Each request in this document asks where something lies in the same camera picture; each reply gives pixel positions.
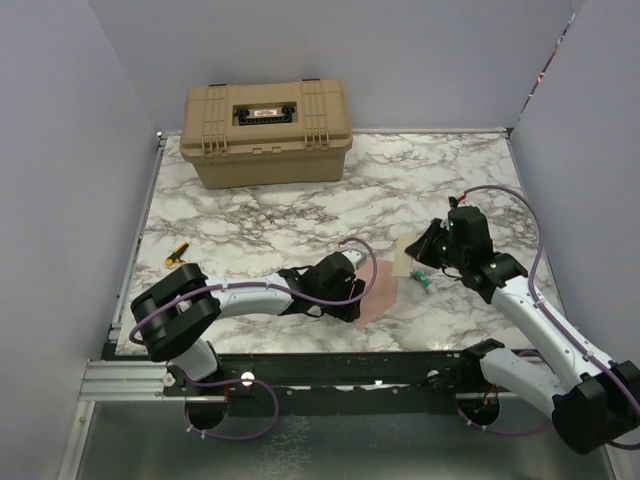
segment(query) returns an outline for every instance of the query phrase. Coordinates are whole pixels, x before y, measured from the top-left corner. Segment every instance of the small tool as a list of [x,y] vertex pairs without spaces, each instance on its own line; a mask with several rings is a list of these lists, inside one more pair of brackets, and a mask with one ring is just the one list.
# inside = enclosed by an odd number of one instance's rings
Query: small tool
[[184,254],[184,252],[187,251],[187,248],[189,248],[189,244],[187,242],[184,242],[183,244],[181,244],[178,248],[176,248],[173,253],[171,255],[169,255],[167,257],[167,259],[164,261],[164,264],[167,267],[170,267],[171,265],[173,265],[174,263],[178,263],[180,265],[184,265],[185,262],[184,260],[182,260],[182,255]]

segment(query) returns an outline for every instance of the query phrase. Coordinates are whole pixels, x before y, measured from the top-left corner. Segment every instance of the marble tabletop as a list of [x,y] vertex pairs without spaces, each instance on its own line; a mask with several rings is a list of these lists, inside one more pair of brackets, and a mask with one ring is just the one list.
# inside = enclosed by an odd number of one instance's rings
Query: marble tabletop
[[[190,244],[185,260],[218,277],[313,264],[348,235],[393,260],[398,236],[424,231],[432,218],[446,215],[447,196],[478,184],[519,188],[501,133],[356,134],[340,182],[227,190],[205,190],[178,147],[179,137],[169,137],[122,317],[119,355],[145,353],[128,341],[134,325],[128,304],[172,271],[164,259],[182,242]],[[528,268],[536,235],[523,209],[500,193],[470,200],[489,218],[495,248]],[[475,292],[435,271],[430,280],[425,291],[399,278],[396,304],[363,330],[326,315],[249,315],[216,321],[203,338],[221,353],[447,350],[489,337],[511,348],[530,347]],[[538,285],[557,305],[544,265]]]

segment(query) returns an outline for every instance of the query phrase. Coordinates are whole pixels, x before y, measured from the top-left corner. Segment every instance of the green object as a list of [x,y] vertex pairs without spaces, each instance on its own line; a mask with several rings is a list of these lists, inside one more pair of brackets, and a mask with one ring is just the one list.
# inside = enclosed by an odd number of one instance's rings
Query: green object
[[413,278],[418,280],[424,288],[427,288],[429,285],[431,285],[431,282],[429,281],[429,279],[424,273],[415,271],[413,272],[412,275],[413,275]]

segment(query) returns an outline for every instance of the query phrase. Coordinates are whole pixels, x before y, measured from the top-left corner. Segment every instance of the gray panel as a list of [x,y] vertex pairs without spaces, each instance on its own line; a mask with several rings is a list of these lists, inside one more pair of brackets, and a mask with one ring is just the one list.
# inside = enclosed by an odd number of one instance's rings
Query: gray panel
[[156,139],[83,0],[0,2],[0,45],[0,471],[50,480]]
[[356,127],[513,126],[572,0],[90,0],[158,129],[190,87],[335,77]]
[[513,136],[569,319],[613,358],[636,365],[639,23],[637,0],[587,2]]
[[[504,428],[533,427],[542,416],[503,400]],[[228,419],[246,433],[264,419]],[[201,440],[185,432],[180,405],[97,407],[80,478],[84,480],[606,480],[602,452],[579,456],[555,432],[506,438],[469,429],[457,416],[283,417],[253,442]]]

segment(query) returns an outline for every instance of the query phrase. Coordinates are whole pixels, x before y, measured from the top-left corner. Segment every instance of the light purple wall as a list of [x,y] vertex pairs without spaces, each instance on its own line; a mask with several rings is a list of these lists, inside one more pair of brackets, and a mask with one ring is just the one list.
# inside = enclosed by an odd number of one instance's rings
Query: light purple wall
[[638,24],[638,0],[586,2],[513,135],[522,182],[547,225],[567,315],[615,359],[636,365]]
[[55,478],[156,143],[84,0],[0,2],[0,477]]
[[210,83],[335,77],[356,127],[515,125],[572,0],[89,0],[159,130]]

